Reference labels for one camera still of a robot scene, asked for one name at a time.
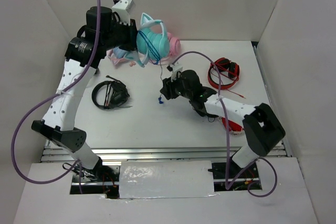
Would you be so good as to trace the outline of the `teal cat ear headphones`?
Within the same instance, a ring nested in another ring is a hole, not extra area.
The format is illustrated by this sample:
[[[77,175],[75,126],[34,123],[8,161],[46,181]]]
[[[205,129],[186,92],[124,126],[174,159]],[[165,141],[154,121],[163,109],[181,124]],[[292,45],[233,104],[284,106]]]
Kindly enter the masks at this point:
[[[155,64],[156,60],[147,49],[147,45],[140,36],[139,31],[145,33],[155,49],[159,52],[161,59],[168,55],[170,44],[167,37],[166,26],[162,20],[153,19],[149,14],[142,13],[140,25],[135,41],[137,48],[135,51],[130,52],[130,58],[141,67],[144,67],[150,61]]]

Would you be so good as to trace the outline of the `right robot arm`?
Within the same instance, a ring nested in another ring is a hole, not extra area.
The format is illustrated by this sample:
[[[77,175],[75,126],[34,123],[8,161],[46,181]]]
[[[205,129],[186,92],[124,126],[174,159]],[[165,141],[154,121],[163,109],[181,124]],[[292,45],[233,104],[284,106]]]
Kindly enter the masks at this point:
[[[243,128],[247,143],[230,157],[228,166],[233,177],[241,177],[249,163],[267,156],[286,135],[269,105],[249,105],[225,98],[203,86],[193,70],[179,71],[162,82],[160,93],[167,100],[184,97],[201,117],[228,117],[230,122]]]

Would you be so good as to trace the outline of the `red white headphones under arm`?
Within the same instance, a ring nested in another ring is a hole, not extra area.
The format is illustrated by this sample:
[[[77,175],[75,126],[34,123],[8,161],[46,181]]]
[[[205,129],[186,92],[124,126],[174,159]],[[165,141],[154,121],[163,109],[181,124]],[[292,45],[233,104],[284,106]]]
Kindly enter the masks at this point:
[[[231,135],[240,135],[245,133],[244,128],[233,121],[228,120],[228,124],[226,124],[226,119],[221,118],[221,122],[224,126],[224,129],[228,130]]]

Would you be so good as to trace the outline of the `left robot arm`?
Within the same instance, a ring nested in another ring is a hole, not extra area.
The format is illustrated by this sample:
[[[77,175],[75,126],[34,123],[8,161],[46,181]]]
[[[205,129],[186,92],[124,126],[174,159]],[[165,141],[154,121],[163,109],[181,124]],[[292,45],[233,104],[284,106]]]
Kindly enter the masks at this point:
[[[84,175],[93,182],[112,170],[103,165],[86,143],[86,132],[75,127],[78,106],[107,50],[115,47],[136,50],[136,35],[135,20],[131,19],[128,7],[90,8],[86,24],[68,44],[64,71],[48,111],[31,125],[32,130],[79,160]]]

